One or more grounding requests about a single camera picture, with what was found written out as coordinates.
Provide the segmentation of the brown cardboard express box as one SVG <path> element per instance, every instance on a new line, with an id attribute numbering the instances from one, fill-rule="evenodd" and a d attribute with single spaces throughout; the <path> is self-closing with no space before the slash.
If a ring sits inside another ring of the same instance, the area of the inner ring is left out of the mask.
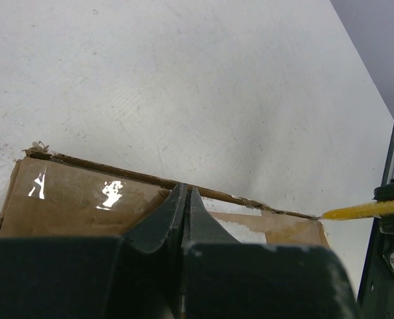
<path id="1" fill-rule="evenodd" d="M 176 184 L 35 142 L 11 173 L 0 236 L 118 235 L 158 208 Z M 242 243 L 328 246 L 313 217 L 204 187 L 199 194 L 209 215 Z"/>

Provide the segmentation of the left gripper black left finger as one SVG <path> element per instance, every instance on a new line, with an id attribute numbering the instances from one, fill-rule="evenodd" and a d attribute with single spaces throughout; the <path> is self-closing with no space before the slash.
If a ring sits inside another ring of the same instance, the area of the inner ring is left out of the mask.
<path id="1" fill-rule="evenodd" d="M 122 235 L 0 238 L 0 318 L 178 318 L 186 202 Z"/>

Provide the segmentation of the yellow utility knife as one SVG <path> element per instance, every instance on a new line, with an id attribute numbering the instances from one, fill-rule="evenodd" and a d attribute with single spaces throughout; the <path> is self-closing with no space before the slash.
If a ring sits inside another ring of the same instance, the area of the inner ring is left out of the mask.
<path id="1" fill-rule="evenodd" d="M 333 209 L 323 213 L 318 217 L 318 219 L 344 221 L 351 219 L 382 217 L 387 215 L 394 215 L 394 200 L 365 203 L 362 205 Z"/>

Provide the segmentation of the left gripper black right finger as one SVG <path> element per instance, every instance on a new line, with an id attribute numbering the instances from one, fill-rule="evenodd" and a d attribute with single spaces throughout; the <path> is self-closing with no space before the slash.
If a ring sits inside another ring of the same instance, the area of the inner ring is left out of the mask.
<path id="1" fill-rule="evenodd" d="M 189 200 L 184 238 L 187 318 L 359 318 L 344 266 L 328 248 L 241 243 Z"/>

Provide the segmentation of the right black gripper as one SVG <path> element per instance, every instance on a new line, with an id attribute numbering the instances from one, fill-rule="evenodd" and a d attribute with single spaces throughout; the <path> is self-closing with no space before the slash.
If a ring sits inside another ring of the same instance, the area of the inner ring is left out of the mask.
<path id="1" fill-rule="evenodd" d="M 375 199 L 394 198 L 394 125 L 381 187 Z M 357 302 L 362 318 L 394 318 L 394 216 L 373 220 Z"/>

